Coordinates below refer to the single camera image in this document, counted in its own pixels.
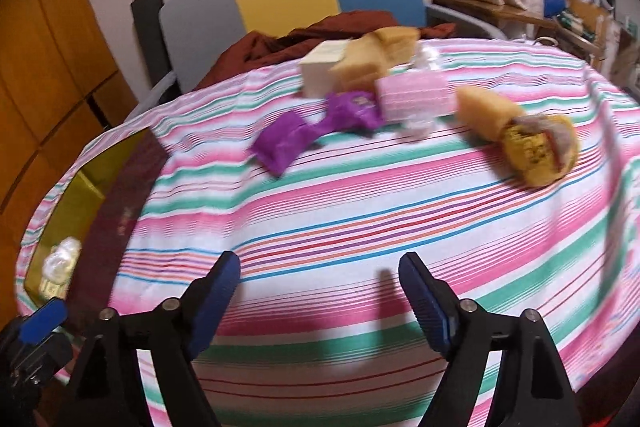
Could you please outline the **pink capped plastic packet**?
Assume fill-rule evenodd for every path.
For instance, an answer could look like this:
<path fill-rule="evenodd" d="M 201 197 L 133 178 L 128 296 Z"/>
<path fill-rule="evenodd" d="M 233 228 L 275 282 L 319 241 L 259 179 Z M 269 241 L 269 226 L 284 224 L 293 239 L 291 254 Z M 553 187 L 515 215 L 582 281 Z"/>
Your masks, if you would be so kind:
<path fill-rule="evenodd" d="M 454 113 L 454 89 L 434 46 L 420 44 L 409 67 L 376 80 L 375 89 L 386 124 L 398 124 L 411 138 L 425 138 L 438 118 Z"/>

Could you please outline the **dark red garment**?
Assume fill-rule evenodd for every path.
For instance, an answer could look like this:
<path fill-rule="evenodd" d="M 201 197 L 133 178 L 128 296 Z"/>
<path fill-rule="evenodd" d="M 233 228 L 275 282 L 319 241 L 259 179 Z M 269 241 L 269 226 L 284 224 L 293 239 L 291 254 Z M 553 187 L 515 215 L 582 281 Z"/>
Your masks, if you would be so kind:
<path fill-rule="evenodd" d="M 306 28 L 295 28 L 283 37 L 253 30 L 217 58 L 196 90 L 215 86 L 244 72 L 302 58 L 323 41 L 356 39 L 380 28 L 399 26 L 391 12 L 358 10 L 327 16 Z"/>

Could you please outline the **cluttered wooden desk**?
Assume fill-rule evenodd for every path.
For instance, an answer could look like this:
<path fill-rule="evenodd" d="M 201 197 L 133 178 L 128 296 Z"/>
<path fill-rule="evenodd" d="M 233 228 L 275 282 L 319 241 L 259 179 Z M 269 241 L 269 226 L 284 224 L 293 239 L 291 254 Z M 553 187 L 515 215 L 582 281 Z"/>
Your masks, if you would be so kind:
<path fill-rule="evenodd" d="M 520 26 L 529 38 L 555 41 L 587 60 L 617 86 L 639 81 L 639 31 L 617 18 L 618 0 L 566 0 L 557 17 L 544 17 L 544 0 L 434 0 L 500 28 Z"/>

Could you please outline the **amber storage box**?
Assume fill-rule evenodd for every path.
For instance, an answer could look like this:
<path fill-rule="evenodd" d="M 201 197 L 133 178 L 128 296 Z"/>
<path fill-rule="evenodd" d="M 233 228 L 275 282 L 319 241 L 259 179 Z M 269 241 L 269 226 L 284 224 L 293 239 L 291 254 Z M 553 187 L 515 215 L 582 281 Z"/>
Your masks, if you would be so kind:
<path fill-rule="evenodd" d="M 102 309 L 141 211 L 169 152 L 145 128 L 107 147 L 73 175 L 54 205 L 29 261 L 23 287 L 38 306 L 44 259 L 63 239 L 81 243 L 70 300 L 79 308 Z"/>

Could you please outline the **striped pink green tablecloth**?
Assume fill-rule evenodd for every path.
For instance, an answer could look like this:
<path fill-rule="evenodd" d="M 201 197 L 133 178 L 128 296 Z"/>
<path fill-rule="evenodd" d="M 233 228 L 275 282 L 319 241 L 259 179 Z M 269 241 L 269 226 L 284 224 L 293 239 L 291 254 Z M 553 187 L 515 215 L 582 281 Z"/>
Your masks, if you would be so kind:
<path fill-rule="evenodd" d="M 168 161 L 111 293 L 122 313 L 181 294 L 224 251 L 242 281 L 194 363 L 229 426 L 413 426 L 442 377 L 397 280 L 414 251 L 490 312 L 540 312 L 582 387 L 639 322 L 639 106 L 557 49 L 442 40 L 454 87 L 490 89 L 573 121 L 572 171 L 525 190 L 497 147 L 454 118 L 425 139 L 334 133 L 281 178 L 250 158 L 277 117 L 322 117 L 295 63 L 224 80 L 89 143 L 85 164 L 141 129 Z"/>

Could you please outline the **white plastic bag ball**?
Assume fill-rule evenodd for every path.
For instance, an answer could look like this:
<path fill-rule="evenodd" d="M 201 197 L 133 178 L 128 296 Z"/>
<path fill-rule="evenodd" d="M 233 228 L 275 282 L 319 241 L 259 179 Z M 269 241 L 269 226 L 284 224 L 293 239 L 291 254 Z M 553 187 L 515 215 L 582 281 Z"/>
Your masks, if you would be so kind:
<path fill-rule="evenodd" d="M 73 236 L 51 248 L 41 269 L 39 295 L 43 299 L 65 298 L 80 253 L 81 241 Z"/>

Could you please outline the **small tan sponge block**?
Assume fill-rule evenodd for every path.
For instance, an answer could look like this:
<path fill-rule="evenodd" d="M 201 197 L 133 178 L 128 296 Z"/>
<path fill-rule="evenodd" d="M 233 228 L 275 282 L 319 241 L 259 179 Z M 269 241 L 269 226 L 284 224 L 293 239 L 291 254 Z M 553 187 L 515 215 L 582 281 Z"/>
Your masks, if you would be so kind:
<path fill-rule="evenodd" d="M 409 63 L 416 54 L 420 39 L 420 30 L 416 27 L 383 27 L 378 28 L 374 34 L 381 43 L 390 66 Z"/>

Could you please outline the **cream wooden block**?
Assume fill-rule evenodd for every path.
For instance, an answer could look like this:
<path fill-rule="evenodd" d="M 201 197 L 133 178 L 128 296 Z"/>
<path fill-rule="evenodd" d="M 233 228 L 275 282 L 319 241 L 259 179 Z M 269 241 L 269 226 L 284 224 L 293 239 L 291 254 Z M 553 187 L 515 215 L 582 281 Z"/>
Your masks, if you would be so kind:
<path fill-rule="evenodd" d="M 348 40 L 326 40 L 315 46 L 298 63 L 304 98 L 325 98 L 334 91 L 336 77 L 331 69 L 344 57 Z"/>

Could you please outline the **wooden wardrobe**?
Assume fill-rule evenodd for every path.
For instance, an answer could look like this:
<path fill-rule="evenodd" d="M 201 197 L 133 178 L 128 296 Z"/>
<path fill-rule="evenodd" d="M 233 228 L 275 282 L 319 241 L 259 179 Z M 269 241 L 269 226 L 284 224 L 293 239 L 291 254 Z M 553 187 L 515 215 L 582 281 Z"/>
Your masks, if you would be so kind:
<path fill-rule="evenodd" d="M 1 0 L 1 320 L 35 209 L 84 146 L 137 100 L 89 0 Z"/>

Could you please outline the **purple snack wrapper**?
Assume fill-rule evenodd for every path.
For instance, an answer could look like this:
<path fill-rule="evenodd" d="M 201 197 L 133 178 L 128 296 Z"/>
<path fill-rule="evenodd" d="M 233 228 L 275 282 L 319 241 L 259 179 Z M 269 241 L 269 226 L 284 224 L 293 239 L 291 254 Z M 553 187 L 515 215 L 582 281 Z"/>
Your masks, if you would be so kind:
<path fill-rule="evenodd" d="M 326 115 L 320 121 L 311 124 L 295 110 L 289 110 L 259 133 L 250 146 L 250 153 L 271 176 L 279 178 L 322 136 L 343 131 L 371 133 L 384 124 L 372 93 L 331 93 L 326 97 Z"/>

